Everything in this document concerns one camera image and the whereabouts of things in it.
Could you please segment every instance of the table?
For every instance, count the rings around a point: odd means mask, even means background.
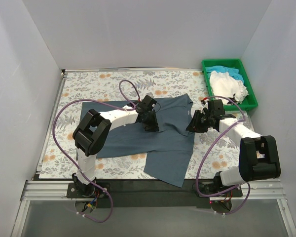
[[[118,90],[122,79],[131,80],[137,87],[140,95],[148,94],[154,98],[176,97],[187,93],[194,102],[192,114],[201,109],[201,100],[208,95],[202,72],[195,70],[116,70],[111,72],[69,72],[65,78],[57,111],[67,103],[82,99],[96,99],[99,101],[124,100]],[[130,99],[137,99],[136,93],[130,84],[122,84],[124,93]],[[67,108],[60,116],[56,128],[56,137],[60,145],[75,157],[76,150],[73,140],[73,131],[79,123],[82,103],[76,103]],[[231,112],[237,118],[239,112]],[[253,129],[250,118],[245,113],[244,125]],[[71,179],[76,168],[61,153],[55,145],[52,135],[48,133],[48,142],[42,156],[40,179]],[[218,132],[209,130],[206,134],[195,134],[193,155],[191,157],[185,178],[196,177],[198,166]],[[98,179],[153,179],[144,173],[146,154],[138,154],[118,158],[100,158],[96,161],[96,176]],[[213,148],[201,170],[200,178],[213,178],[220,170],[238,165],[239,148],[229,138],[223,137]]]

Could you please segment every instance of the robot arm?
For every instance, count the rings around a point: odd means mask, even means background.
[[[225,114],[222,100],[211,100],[208,101],[208,108],[204,106],[203,111],[195,111],[186,130],[204,133],[212,127],[222,133],[235,122],[235,116]],[[274,137],[252,132],[242,124],[232,127],[226,135],[240,147],[239,165],[218,172],[214,178],[216,186],[222,188],[280,176],[281,168]]]
[[[73,133],[75,146],[77,149],[78,164],[81,172],[90,180],[95,180],[95,162],[97,153],[102,149],[109,131],[114,128],[141,122],[145,131],[159,131],[155,110],[153,110],[157,102],[150,96],[146,95],[142,101],[135,102],[135,110],[132,105],[124,106],[123,110],[113,110],[108,112],[97,112],[89,110],[83,117],[78,127]],[[95,131],[91,131],[90,127],[95,127]],[[90,188],[89,182],[82,176],[80,172],[73,174],[73,180],[77,189],[88,195]]]

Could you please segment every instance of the purple cable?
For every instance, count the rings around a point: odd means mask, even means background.
[[[217,192],[217,193],[215,193],[215,194],[203,194],[203,193],[201,193],[200,192],[200,190],[199,190],[199,188],[198,188],[198,179],[199,179],[199,175],[200,175],[200,173],[201,173],[201,169],[202,169],[202,166],[203,166],[203,164],[204,164],[204,162],[205,162],[205,160],[206,160],[206,158],[207,158],[207,156],[208,156],[208,154],[211,152],[211,150],[213,149],[213,147],[214,147],[214,145],[226,134],[226,133],[228,133],[234,126],[236,126],[239,122],[244,122],[245,120],[246,120],[246,117],[245,117],[245,115],[244,115],[244,113],[243,113],[243,111],[241,110],[241,108],[235,103],[235,102],[233,102],[232,100],[230,100],[229,98],[226,98],[226,97],[224,97],[224,96],[209,96],[209,97],[207,97],[207,99],[211,99],[211,98],[222,98],[222,99],[225,99],[225,100],[228,100],[229,102],[231,102],[232,104],[234,104],[238,109],[239,109],[239,111],[240,111],[240,113],[242,114],[242,119],[240,119],[240,120],[238,120],[237,122],[235,122],[235,123],[233,123],[228,129],[226,129],[224,132],[222,132],[219,136],[218,136],[218,138],[216,138],[216,140],[212,143],[212,145],[209,147],[209,149],[208,149],[208,151],[206,152],[206,154],[204,155],[204,157],[203,157],[203,159],[202,159],[202,161],[201,161],[201,163],[200,163],[200,165],[199,165],[199,168],[198,168],[198,171],[197,171],[197,174],[196,174],[196,179],[195,179],[195,186],[196,186],[196,191],[197,191],[197,193],[199,194],[199,195],[201,195],[202,197],[207,197],[207,198],[210,198],[210,197],[216,197],[216,196],[218,196],[218,195],[221,195],[221,194],[225,194],[225,193],[227,193],[227,192],[229,192],[229,191],[231,191],[231,190],[233,190],[233,189],[235,189],[235,188],[237,188],[237,187],[239,187],[239,185],[234,185],[234,186],[232,186],[232,187],[230,187],[230,188],[228,188],[228,189],[226,189],[226,190],[224,190],[224,191],[221,191],[221,192]],[[232,214],[232,213],[234,213],[234,212],[236,212],[237,210],[239,210],[243,205],[244,205],[244,203],[247,201],[247,199],[248,199],[248,197],[249,197],[249,194],[250,194],[250,184],[249,183],[247,183],[248,184],[248,186],[249,186],[249,191],[248,191],[248,194],[247,194],[247,196],[246,196],[246,198],[244,199],[244,201],[241,203],[241,205],[239,205],[235,210],[233,210],[233,211],[231,211],[231,212],[229,212],[229,214]]]
[[[122,80],[122,82],[123,81],[127,81],[127,82],[129,82],[129,83],[131,83],[132,85],[133,85],[133,87],[135,88],[135,86],[134,86],[134,84],[132,83],[132,82],[130,82],[130,81],[128,81],[128,80]],[[129,109],[128,111],[132,111],[132,110],[135,110],[135,108],[136,108],[136,105],[132,102],[132,101],[130,101],[125,95],[124,95],[124,93],[121,91],[121,88],[120,88],[120,83],[119,83],[119,90],[120,90],[120,92],[122,93],[122,95],[123,95],[123,97],[128,101],[128,102],[130,102],[132,105],[133,105],[133,107],[134,108],[132,108],[132,109]],[[137,91],[137,89],[135,88],[135,90],[136,90],[136,93],[137,93],[137,95],[138,95],[138,98],[140,99],[140,96],[139,96],[139,93],[138,93],[138,91]],[[77,167],[77,169],[78,169],[78,171],[79,172],[81,172],[81,168],[80,168],[80,166],[77,164],[77,162],[74,160],[74,159],[72,159],[71,157],[70,157],[70,155],[68,155],[68,153],[64,150],[64,149],[62,149],[62,147],[60,146],[60,144],[58,143],[58,141],[57,141],[57,138],[56,138],[56,134],[55,134],[55,130],[56,130],[56,123],[57,123],[57,120],[58,120],[58,118],[59,118],[59,116],[60,116],[60,114],[68,107],[68,106],[70,106],[70,105],[72,105],[72,104],[74,104],[74,103],[77,103],[77,102],[82,102],[82,101],[90,101],[90,102],[96,102],[96,103],[99,103],[99,104],[102,104],[102,105],[107,105],[107,106],[110,106],[110,107],[112,107],[112,108],[115,108],[115,109],[117,109],[117,110],[124,110],[123,108],[120,108],[120,107],[117,107],[117,106],[113,106],[113,105],[109,105],[109,104],[107,104],[107,103],[104,103],[104,102],[100,102],[100,101],[97,101],[97,100],[92,100],[92,99],[79,99],[79,100],[75,100],[75,101],[71,101],[70,103],[68,103],[68,104],[66,104],[60,111],[59,111],[59,113],[56,115],[56,117],[55,117],[55,120],[54,120],[54,123],[53,123],[53,127],[52,127],[52,135],[53,135],[53,139],[54,139],[54,141],[55,141],[55,144],[56,144],[56,146],[60,149],[60,151]],[[90,180],[90,179],[88,179],[88,177],[86,177],[85,176],[85,174],[83,174],[82,172],[81,172],[81,175],[88,181],[88,182],[90,182],[90,184],[92,184],[94,187],[96,187],[96,188],[98,188],[98,189],[101,189],[104,193],[106,193],[107,195],[108,195],[108,197],[109,197],[109,199],[110,199],[110,203],[111,203],[111,209],[110,209],[110,213],[109,213],[109,215],[104,219],[104,220],[101,220],[101,221],[99,221],[99,220],[96,220],[95,218],[93,218],[93,217],[91,217],[91,216],[88,216],[88,215],[85,215],[85,214],[83,214],[82,212],[79,212],[79,214],[80,215],[82,215],[82,216],[84,216],[84,217],[86,217],[86,218],[88,218],[88,219],[90,219],[90,220],[92,220],[92,221],[94,221],[94,222],[98,222],[98,223],[103,223],[103,222],[105,222],[105,221],[107,221],[109,218],[110,218],[110,216],[112,215],[112,212],[113,212],[113,199],[112,199],[112,197],[111,197],[111,195],[109,194],[109,192],[107,191],[107,190],[105,190],[104,188],[102,188],[101,186],[99,186],[99,185],[97,185],[96,183],[94,183],[94,182],[92,182],[92,180]]]
[[[135,91],[136,91],[136,93],[137,93],[137,95],[138,95],[138,100],[140,101],[140,96],[139,96],[138,90],[137,90],[137,88],[135,87],[135,85],[134,85],[130,80],[125,80],[125,79],[124,79],[124,80],[121,80],[121,81],[119,82],[119,85],[118,85],[119,92],[122,94],[122,96],[125,98],[125,100],[129,101],[129,102],[133,105],[133,107],[135,107],[136,105],[135,105],[132,101],[130,101],[130,100],[126,97],[126,95],[124,95],[124,93],[123,93],[123,91],[122,91],[121,85],[122,85],[122,82],[124,82],[124,81],[129,82],[129,83],[132,84],[133,88],[135,89]]]

